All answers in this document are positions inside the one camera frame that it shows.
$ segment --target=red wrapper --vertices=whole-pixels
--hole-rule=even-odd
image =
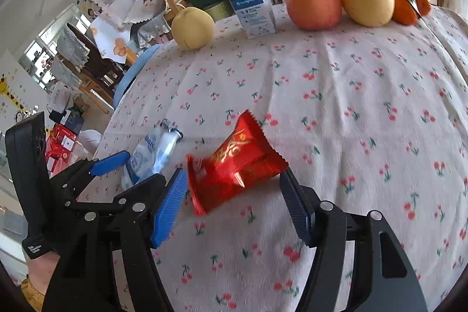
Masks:
[[[245,111],[234,132],[208,158],[187,156],[189,188],[197,215],[278,175],[288,163],[265,138],[256,119]]]

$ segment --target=table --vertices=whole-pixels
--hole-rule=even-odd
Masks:
[[[187,153],[213,153],[250,109],[302,185],[344,211],[383,213],[433,310],[466,264],[466,23],[435,7],[418,26],[345,18],[304,32],[283,6],[274,11],[274,35],[246,40],[231,17],[200,50],[166,43],[122,98],[97,157],[133,152],[169,118],[184,139],[168,179]],[[111,201],[120,179],[120,171],[95,179],[81,199]],[[352,246],[337,308],[349,292]],[[314,249],[298,240],[275,178],[203,218],[187,194],[153,256],[175,311],[292,312]],[[132,310],[118,254],[115,262],[122,306]]]

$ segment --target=screw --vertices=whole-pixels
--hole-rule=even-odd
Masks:
[[[94,212],[88,212],[85,214],[86,221],[93,221],[95,218],[96,218],[96,213]]]
[[[142,212],[146,208],[146,205],[143,202],[137,202],[132,206],[134,212]]]
[[[371,218],[376,220],[376,221],[380,221],[380,220],[382,220],[382,213],[380,213],[379,211],[372,211],[371,212]]]
[[[324,210],[324,211],[330,211],[333,209],[333,204],[330,202],[330,201],[322,201],[320,203],[320,207]]]

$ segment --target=paper sign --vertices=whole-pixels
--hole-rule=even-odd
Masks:
[[[74,144],[75,142],[69,137],[63,137],[62,146],[64,146],[67,150],[71,151]]]
[[[54,167],[55,159],[54,158],[49,158],[47,161],[47,170],[49,172],[52,172],[52,168]]]

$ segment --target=paper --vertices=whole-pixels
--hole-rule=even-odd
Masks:
[[[127,15],[126,23],[139,23],[166,10],[165,0],[135,0]]]
[[[64,146],[67,150],[71,151],[75,141],[71,140],[69,137],[63,137],[62,146]]]
[[[121,25],[107,12],[91,23],[90,30],[103,59],[109,58],[116,63],[125,63],[131,27],[129,23]]]

